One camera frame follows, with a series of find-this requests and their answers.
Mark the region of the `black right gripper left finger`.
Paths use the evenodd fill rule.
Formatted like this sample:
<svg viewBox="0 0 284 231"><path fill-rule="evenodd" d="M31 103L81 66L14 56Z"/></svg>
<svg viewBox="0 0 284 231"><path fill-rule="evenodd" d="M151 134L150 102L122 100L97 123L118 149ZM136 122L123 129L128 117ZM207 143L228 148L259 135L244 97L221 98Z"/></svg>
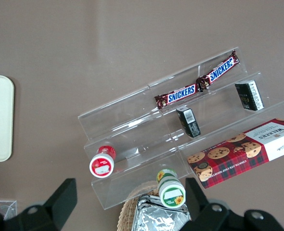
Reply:
<svg viewBox="0 0 284 231"><path fill-rule="evenodd" d="M60 231L76 204L76 179L68 178L43 205L30 206L8 220L0 214L0 231Z"/></svg>

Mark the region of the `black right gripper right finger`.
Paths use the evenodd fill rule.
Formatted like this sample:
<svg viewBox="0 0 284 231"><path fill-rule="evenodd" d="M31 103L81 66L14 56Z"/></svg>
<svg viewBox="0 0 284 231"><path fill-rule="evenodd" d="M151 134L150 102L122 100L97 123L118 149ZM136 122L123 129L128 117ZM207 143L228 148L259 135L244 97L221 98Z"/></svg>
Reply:
<svg viewBox="0 0 284 231"><path fill-rule="evenodd" d="M239 216L224 205L207 200L194 178L185 181L186 205L192 220L182 231L283 231L275 217L263 210L247 210Z"/></svg>

